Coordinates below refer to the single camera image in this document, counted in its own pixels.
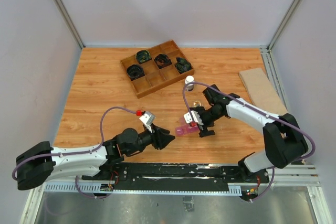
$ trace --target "green and black item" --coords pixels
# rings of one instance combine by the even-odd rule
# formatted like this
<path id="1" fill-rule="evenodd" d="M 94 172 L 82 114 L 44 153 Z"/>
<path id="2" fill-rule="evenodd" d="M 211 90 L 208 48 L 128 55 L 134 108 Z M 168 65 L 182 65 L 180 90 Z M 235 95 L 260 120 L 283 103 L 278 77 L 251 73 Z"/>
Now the green and black item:
<path id="1" fill-rule="evenodd" d="M 189 70 L 191 70 L 191 64 L 183 58 L 177 57 L 176 58 L 177 63 L 175 65 L 176 69 L 178 70 L 179 73 L 185 73 Z"/>
<path id="2" fill-rule="evenodd" d="M 155 57 L 154 61 L 160 69 L 172 64 L 172 61 L 165 54 L 159 54 Z"/>
<path id="3" fill-rule="evenodd" d="M 141 50 L 135 55 L 139 64 L 143 64 L 152 59 L 151 54 L 147 50 Z"/>
<path id="4" fill-rule="evenodd" d="M 140 65 L 131 65 L 126 70 L 128 76 L 131 78 L 131 81 L 134 81 L 140 77 L 145 76 L 143 68 Z"/>

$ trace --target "white wall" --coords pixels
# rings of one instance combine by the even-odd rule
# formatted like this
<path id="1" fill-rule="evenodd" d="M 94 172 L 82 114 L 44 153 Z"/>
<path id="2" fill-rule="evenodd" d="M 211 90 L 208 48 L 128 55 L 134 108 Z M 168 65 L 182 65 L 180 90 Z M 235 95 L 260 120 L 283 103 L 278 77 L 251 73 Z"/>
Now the white wall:
<path id="1" fill-rule="evenodd" d="M 63 0 L 84 43 L 260 46 L 292 0 Z"/>
<path id="2" fill-rule="evenodd" d="M 336 221 L 335 0 L 303 0 L 273 52 L 289 111 L 316 141 L 311 161 Z"/>
<path id="3" fill-rule="evenodd" d="M 18 223 L 28 192 L 15 158 L 53 141 L 80 49 L 53 0 L 0 0 L 1 223 Z"/>

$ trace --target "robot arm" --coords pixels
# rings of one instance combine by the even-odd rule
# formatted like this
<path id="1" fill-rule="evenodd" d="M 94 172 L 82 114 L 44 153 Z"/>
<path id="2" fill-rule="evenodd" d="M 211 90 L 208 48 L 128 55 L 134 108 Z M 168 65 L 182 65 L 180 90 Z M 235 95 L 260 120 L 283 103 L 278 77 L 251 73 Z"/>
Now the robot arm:
<path id="1" fill-rule="evenodd" d="M 58 148 L 51 147 L 49 142 L 41 142 L 16 158 L 16 164 L 39 154 L 53 154 L 53 156 L 36 158 L 22 165 L 17 170 L 17 184 L 19 190 L 28 190 L 41 185 L 43 182 L 62 178 L 75 177 L 77 175 L 96 176 L 104 168 L 122 162 L 124 155 L 133 156 L 148 145 L 155 149 L 165 148 L 175 136 L 169 135 L 169 131 L 153 124 L 155 116 L 151 112 L 145 112 L 140 121 L 144 125 L 144 131 L 138 133 L 135 129 L 128 128 L 114 138 L 105 141 L 97 149 L 98 145 L 83 148 Z"/>
<path id="2" fill-rule="evenodd" d="M 270 116 L 279 118 L 299 127 L 291 114 L 287 113 L 281 116 L 269 113 L 247 103 L 236 94 L 231 93 L 230 96 L 239 100 L 242 104 L 210 88 L 205 89 L 203 95 L 211 105 L 211 108 L 208 110 L 205 110 L 204 107 L 191 108 L 194 121 L 197 122 L 200 130 L 200 137 L 214 135 L 215 132 L 213 130 L 209 131 L 207 128 L 214 126 L 214 121 L 222 116 L 239 119 L 258 130 L 264 136 L 265 149 L 258 153 L 251 153 L 238 162 L 243 176 L 250 176 L 259 170 L 269 167 L 284 168 L 308 151 L 307 142 L 301 133 L 269 118 Z M 262 111 L 264 115 L 247 108 L 247 104 Z M 187 123 L 193 121 L 189 113 L 185 114 L 184 118 Z"/>

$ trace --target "bottle cap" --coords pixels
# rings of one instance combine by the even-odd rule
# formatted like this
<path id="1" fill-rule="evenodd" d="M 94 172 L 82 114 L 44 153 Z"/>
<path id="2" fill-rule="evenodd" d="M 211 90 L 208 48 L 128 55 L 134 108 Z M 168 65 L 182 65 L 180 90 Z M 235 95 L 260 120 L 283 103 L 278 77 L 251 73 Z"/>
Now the bottle cap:
<path id="1" fill-rule="evenodd" d="M 187 76 L 187 78 L 185 78 L 187 82 L 193 82 L 194 81 L 194 77 L 192 76 Z"/>

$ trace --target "wooden board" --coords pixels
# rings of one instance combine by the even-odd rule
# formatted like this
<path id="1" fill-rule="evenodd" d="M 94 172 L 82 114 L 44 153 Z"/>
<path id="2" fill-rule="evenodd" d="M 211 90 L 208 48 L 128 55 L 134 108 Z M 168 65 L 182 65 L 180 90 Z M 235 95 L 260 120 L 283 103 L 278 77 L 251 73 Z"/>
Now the wooden board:
<path id="1" fill-rule="evenodd" d="M 111 106 L 132 110 L 148 110 L 156 115 L 154 123 L 174 133 L 179 118 L 186 113 L 182 99 L 181 80 L 155 93 L 137 99 L 120 60 L 141 48 L 85 48 L 72 82 L 68 101 L 60 122 L 54 145 L 84 147 L 100 142 L 99 121 Z M 250 102 L 239 78 L 239 71 L 263 66 L 258 48 L 182 48 L 195 68 L 196 81 L 217 84 L 225 93 L 236 93 Z M 206 108 L 202 91 L 195 86 L 187 92 L 190 104 L 201 101 Z M 105 139 L 111 139 L 125 128 L 142 130 L 139 118 L 133 114 L 112 110 L 103 124 Z M 221 118 L 215 122 L 215 136 L 199 138 L 198 133 L 177 137 L 165 149 L 152 146 L 128 162 L 171 163 L 237 163 L 244 156 L 264 148 L 262 135 L 236 119 Z"/>

